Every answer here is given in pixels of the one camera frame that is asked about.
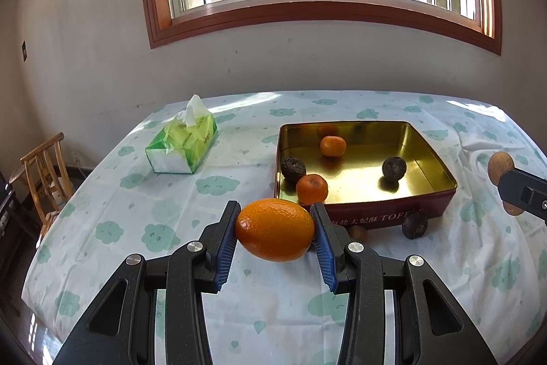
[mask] blue gripper pad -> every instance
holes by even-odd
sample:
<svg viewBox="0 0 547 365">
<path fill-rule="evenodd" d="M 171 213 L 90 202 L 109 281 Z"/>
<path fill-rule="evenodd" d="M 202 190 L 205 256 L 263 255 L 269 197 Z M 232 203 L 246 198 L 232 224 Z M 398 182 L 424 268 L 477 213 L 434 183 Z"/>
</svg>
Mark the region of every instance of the blue gripper pad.
<svg viewBox="0 0 547 365">
<path fill-rule="evenodd" d="M 240 204 L 236 201 L 229 201 L 214 234 L 214 238 L 217 238 L 218 235 L 222 237 L 217 252 L 216 271 L 213 280 L 217 291 L 220 291 L 222 285 L 228 280 L 230 266 L 237 245 L 235 228 L 236 219 L 240 212 Z"/>
<path fill-rule="evenodd" d="M 317 205 L 311 206 L 310 215 L 312 216 L 313 223 L 315 225 L 313 245 L 315 246 L 315 251 L 317 253 L 317 260 L 319 261 L 323 281 L 329 287 L 329 290 L 334 292 L 338 286 L 338 279 L 336 277 L 336 261 L 321 213 L 322 212 L 318 209 Z"/>
</svg>

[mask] white tablecloth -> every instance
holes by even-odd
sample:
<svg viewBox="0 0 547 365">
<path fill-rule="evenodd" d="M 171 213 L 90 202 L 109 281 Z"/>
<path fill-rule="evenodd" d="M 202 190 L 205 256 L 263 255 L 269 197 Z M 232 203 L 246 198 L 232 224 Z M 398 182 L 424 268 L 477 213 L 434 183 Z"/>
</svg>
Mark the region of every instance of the white tablecloth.
<svg viewBox="0 0 547 365">
<path fill-rule="evenodd" d="M 145 146 L 186 103 L 165 106 L 97 166 L 45 237 L 23 299 L 61 340 L 129 254 L 168 255 L 218 221 L 229 199 L 243 207 L 272 196 L 281 125 L 355 119 L 410 122 L 459 184 L 423 238 L 406 239 L 395 226 L 369 231 L 369 245 L 382 256 L 425 257 L 500 363 L 536 332 L 547 309 L 547 230 L 528 213 L 511 217 L 503 211 L 486 165 L 498 150 L 544 178 L 547 164 L 504 112 L 457 98 L 362 91 L 258 93 L 204 103 L 220 134 L 194 175 L 155 174 L 150 168 Z M 150 237 L 152 232 L 157 236 Z M 165 363 L 163 299 L 161 293 L 158 365 Z M 228 283 L 203 301 L 216 365 L 336 363 L 347 296 L 328 292 L 314 253 L 278 264 L 238 245 Z"/>
</svg>

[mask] chair backrest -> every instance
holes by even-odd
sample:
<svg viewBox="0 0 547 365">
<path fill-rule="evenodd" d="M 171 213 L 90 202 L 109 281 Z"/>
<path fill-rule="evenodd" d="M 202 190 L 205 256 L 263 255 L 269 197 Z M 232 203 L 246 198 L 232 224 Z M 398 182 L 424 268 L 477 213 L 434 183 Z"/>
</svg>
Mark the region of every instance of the chair backrest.
<svg viewBox="0 0 547 365">
<path fill-rule="evenodd" d="M 46 217 L 42 204 L 40 203 L 40 195 L 45 195 L 49 199 L 49 202 L 53 206 L 54 210 L 61 211 L 61 206 L 57 204 L 53 194 L 57 192 L 62 201 L 65 203 L 72 197 L 73 194 L 72 186 L 70 184 L 70 180 L 68 179 L 65 160 L 63 159 L 61 152 L 61 141 L 64 138 L 65 136 L 62 133 L 58 133 L 53 136 L 53 138 L 48 139 L 45 143 L 40 144 L 40 146 L 36 149 L 21 158 L 21 163 L 25 166 L 28 188 L 31 191 L 32 199 L 36 206 L 36 211 L 38 212 L 40 220 L 42 220 L 43 224 L 46 223 Z M 55 148 L 55 157 L 62 182 L 59 181 L 58 175 L 53 167 L 51 157 L 49 156 L 48 150 L 51 147 Z M 40 177 L 40 182 L 42 183 L 42 187 L 39 191 L 36 190 L 35 182 L 32 178 L 31 166 L 33 164 L 36 164 L 38 176 Z"/>
</svg>

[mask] white wall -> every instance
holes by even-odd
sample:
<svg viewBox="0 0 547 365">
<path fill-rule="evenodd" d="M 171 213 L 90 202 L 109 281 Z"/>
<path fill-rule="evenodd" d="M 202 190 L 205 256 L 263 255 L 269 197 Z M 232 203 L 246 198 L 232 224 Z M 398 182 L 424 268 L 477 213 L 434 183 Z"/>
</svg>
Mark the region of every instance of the white wall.
<svg viewBox="0 0 547 365">
<path fill-rule="evenodd" d="M 84 166 L 165 103 L 241 92 L 378 89 L 496 104 L 547 149 L 547 0 L 503 1 L 501 57 L 424 31 L 296 22 L 211 33 L 150 50 L 142 0 L 18 0 L 29 96 L 46 135 Z"/>
<path fill-rule="evenodd" d="M 17 0 L 0 0 L 0 171 L 7 180 L 19 159 L 43 140 L 21 76 Z M 23 189 L 16 187 L 21 199 Z"/>
</svg>

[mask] tablecloth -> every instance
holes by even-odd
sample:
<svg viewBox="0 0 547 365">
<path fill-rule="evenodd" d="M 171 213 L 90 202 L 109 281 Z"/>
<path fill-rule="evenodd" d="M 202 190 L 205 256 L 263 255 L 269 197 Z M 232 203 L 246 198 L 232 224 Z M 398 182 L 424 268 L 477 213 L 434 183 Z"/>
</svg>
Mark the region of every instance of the tablecloth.
<svg viewBox="0 0 547 365">
<path fill-rule="evenodd" d="M 430 220 L 423 238 L 406 239 L 395 226 L 369 231 L 369 246 L 397 259 L 425 257 L 499 363 L 537 331 L 547 309 L 547 230 L 531 214 L 504 212 L 486 165 L 505 150 L 518 168 L 545 178 L 547 159 L 502 110 L 457 98 L 370 91 L 267 92 L 204 103 L 220 133 L 194 175 L 156 174 L 146 158 L 145 146 L 186 103 L 167 105 L 93 170 L 43 240 L 23 300 L 61 340 L 129 254 L 171 254 L 217 222 L 229 199 L 245 206 L 271 197 L 281 125 L 335 120 L 407 121 L 458 181 L 448 209 Z M 313 253 L 270 263 L 238 245 L 228 283 L 217 295 L 205 294 L 203 304 L 215 364 L 336 363 L 347 296 L 329 293 Z M 159 365 L 165 363 L 164 307 L 160 293 Z M 386 351 L 392 362 L 392 346 Z"/>
</svg>

